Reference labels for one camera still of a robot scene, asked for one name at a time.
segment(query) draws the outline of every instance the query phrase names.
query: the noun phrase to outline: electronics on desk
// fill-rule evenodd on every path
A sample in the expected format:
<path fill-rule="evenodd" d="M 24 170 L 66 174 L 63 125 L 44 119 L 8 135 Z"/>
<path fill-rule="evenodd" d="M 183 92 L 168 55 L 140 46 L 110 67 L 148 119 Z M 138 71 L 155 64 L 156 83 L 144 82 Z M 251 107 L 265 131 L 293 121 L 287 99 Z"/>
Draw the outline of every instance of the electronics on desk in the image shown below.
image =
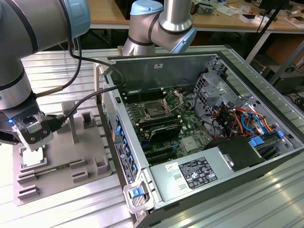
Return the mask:
<path fill-rule="evenodd" d="M 260 12 L 260 15 L 263 15 L 267 18 L 271 18 L 272 16 L 272 10 L 276 10 L 281 4 L 281 1 L 278 0 L 262 0 L 261 4 L 259 5 L 260 9 L 263 9 Z M 287 1 L 284 6 L 281 8 L 281 10 L 291 10 L 292 5 L 289 4 L 289 1 Z"/>
<path fill-rule="evenodd" d="M 255 16 L 255 18 L 251 21 L 251 23 L 255 24 L 256 26 L 264 26 L 269 21 L 268 17 L 263 16 Z"/>
<path fill-rule="evenodd" d="M 214 11 L 213 6 L 205 3 L 199 3 L 197 8 L 197 13 L 204 15 L 212 15 Z"/>
<path fill-rule="evenodd" d="M 252 14 L 242 14 L 239 16 L 239 19 L 245 23 L 251 23 L 255 19 L 255 15 Z"/>

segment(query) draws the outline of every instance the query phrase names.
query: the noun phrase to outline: blue latch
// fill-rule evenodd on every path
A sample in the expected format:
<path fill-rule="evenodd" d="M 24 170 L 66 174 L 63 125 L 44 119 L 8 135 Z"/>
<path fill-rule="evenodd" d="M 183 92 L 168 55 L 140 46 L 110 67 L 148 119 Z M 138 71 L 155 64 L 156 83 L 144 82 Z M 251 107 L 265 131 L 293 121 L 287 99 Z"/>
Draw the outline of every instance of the blue latch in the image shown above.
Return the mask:
<path fill-rule="evenodd" d="M 284 137 L 284 133 L 281 131 L 281 130 L 279 130 L 279 131 L 277 131 L 277 135 L 280 137 L 280 138 L 282 138 L 282 137 Z"/>
<path fill-rule="evenodd" d="M 124 143 L 125 146 L 128 145 L 128 141 L 126 139 L 123 140 L 123 143 Z"/>
<path fill-rule="evenodd" d="M 131 150 L 130 150 L 130 148 L 127 146 L 127 147 L 125 148 L 125 150 L 127 151 L 127 156 L 129 157 L 129 156 L 131 155 Z"/>
<path fill-rule="evenodd" d="M 134 158 L 133 158 L 133 156 L 131 155 L 130 158 L 129 158 L 129 163 L 130 163 L 130 164 L 133 164 L 133 162 L 134 162 Z"/>
<path fill-rule="evenodd" d="M 263 144 L 264 140 L 260 136 L 257 136 L 257 137 L 251 138 L 251 140 L 249 142 L 252 146 L 256 147 L 258 145 Z"/>
<path fill-rule="evenodd" d="M 133 165 L 133 172 L 134 172 L 135 174 L 137 174 L 137 167 L 136 167 L 135 164 Z"/>
<path fill-rule="evenodd" d="M 130 191 L 130 195 L 131 195 L 132 199 L 143 196 L 144 195 L 143 188 L 139 187 L 139 188 L 133 189 L 132 191 Z"/>
<path fill-rule="evenodd" d="M 121 126 L 118 126 L 117 129 L 116 129 L 116 134 L 120 134 L 120 131 L 122 130 L 122 127 Z"/>

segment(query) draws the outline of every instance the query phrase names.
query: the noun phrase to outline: power supply label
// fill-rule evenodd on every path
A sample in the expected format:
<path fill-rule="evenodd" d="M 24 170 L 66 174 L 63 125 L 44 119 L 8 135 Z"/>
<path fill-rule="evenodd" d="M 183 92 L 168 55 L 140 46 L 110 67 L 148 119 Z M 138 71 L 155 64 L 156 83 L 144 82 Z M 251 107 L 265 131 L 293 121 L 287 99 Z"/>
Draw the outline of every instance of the power supply label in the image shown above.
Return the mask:
<path fill-rule="evenodd" d="M 191 189 L 196 189 L 218 179 L 205 157 L 181 164 L 179 168 Z"/>
<path fill-rule="evenodd" d="M 116 143 L 115 147 L 116 147 L 116 151 L 117 151 L 117 154 L 118 154 L 118 157 L 119 157 L 120 164 L 121 164 L 122 169 L 123 169 L 123 174 L 125 176 L 125 179 L 128 182 L 128 184 L 131 184 L 131 183 L 134 182 L 134 177 L 133 177 L 133 175 L 130 171 L 130 168 L 129 168 L 128 158 L 124 154 L 124 150 L 123 150 L 123 147 L 122 147 L 121 143 Z"/>

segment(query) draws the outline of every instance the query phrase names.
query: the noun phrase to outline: blue clip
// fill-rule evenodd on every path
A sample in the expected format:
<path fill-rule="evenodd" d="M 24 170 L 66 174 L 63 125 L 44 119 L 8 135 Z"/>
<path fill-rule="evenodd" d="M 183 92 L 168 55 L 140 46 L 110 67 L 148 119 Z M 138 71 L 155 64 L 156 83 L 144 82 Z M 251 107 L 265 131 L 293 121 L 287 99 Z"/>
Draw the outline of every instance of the blue clip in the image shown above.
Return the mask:
<path fill-rule="evenodd" d="M 121 129 L 122 129 L 122 127 L 121 127 L 121 126 L 118 126 L 118 127 L 117 127 L 117 129 L 116 129 L 116 134 L 117 134 L 117 135 L 119 135 L 119 134 L 120 134 Z"/>
<path fill-rule="evenodd" d="M 133 171 L 134 171 L 134 173 L 137 173 L 137 167 L 135 164 L 133 165 Z"/>
<path fill-rule="evenodd" d="M 284 137 L 284 133 L 281 131 L 281 130 L 279 130 L 279 131 L 277 131 L 277 135 L 280 137 L 280 138 L 282 138 L 282 137 Z"/>
<path fill-rule="evenodd" d="M 257 136 L 257 137 L 251 138 L 251 140 L 249 142 L 252 146 L 256 147 L 258 145 L 263 144 L 264 140 L 260 136 Z"/>
<path fill-rule="evenodd" d="M 144 195 L 143 188 L 136 188 L 130 191 L 131 198 L 134 199 L 136 197 L 140 197 Z"/>
<path fill-rule="evenodd" d="M 125 150 L 127 151 L 127 156 L 129 157 L 129 156 L 130 156 L 130 154 L 131 154 L 131 150 L 130 150 L 130 148 L 127 146 L 127 147 L 125 148 Z"/>
<path fill-rule="evenodd" d="M 132 155 L 130 155 L 129 162 L 130 162 L 130 164 L 132 164 L 134 162 L 134 158 Z"/>

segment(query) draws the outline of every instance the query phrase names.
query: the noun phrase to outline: wire bundle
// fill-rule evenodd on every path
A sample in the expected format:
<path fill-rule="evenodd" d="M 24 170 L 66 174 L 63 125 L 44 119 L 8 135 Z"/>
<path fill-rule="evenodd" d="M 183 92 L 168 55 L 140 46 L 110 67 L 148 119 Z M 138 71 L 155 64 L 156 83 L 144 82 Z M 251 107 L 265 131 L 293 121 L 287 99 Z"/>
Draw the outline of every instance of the wire bundle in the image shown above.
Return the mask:
<path fill-rule="evenodd" d="M 242 116 L 241 116 L 242 125 L 244 126 L 244 128 L 246 130 L 250 131 L 253 135 L 256 135 L 255 132 L 252 129 L 250 129 L 248 126 L 246 126 L 246 124 L 245 124 L 244 119 L 245 119 L 246 114 L 253 116 L 257 120 L 259 126 L 261 127 L 261 129 L 264 133 L 273 132 L 273 130 L 268 125 L 268 123 L 266 121 L 266 118 L 262 114 L 257 113 L 253 110 L 247 110 L 247 109 L 244 109 L 244 108 L 237 108 L 236 110 L 243 113 Z"/>
<path fill-rule="evenodd" d="M 304 97 L 300 96 L 298 93 L 295 95 L 285 95 L 291 99 L 291 102 L 298 106 L 299 109 L 304 111 Z"/>
<path fill-rule="evenodd" d="M 244 137 L 255 136 L 257 133 L 251 129 L 249 125 L 253 121 L 252 118 L 256 119 L 264 134 L 273 131 L 262 114 L 244 108 L 232 108 L 233 112 L 230 112 L 229 109 L 231 108 L 219 108 L 218 112 L 212 117 L 213 121 L 215 121 L 219 120 L 221 117 L 220 113 L 222 113 L 223 116 L 225 114 L 226 116 L 228 115 L 228 118 L 224 118 L 224 120 L 228 122 L 224 128 L 226 131 L 228 130 L 228 132 L 230 132 L 229 137 L 232 137 L 233 135 L 241 135 Z"/>

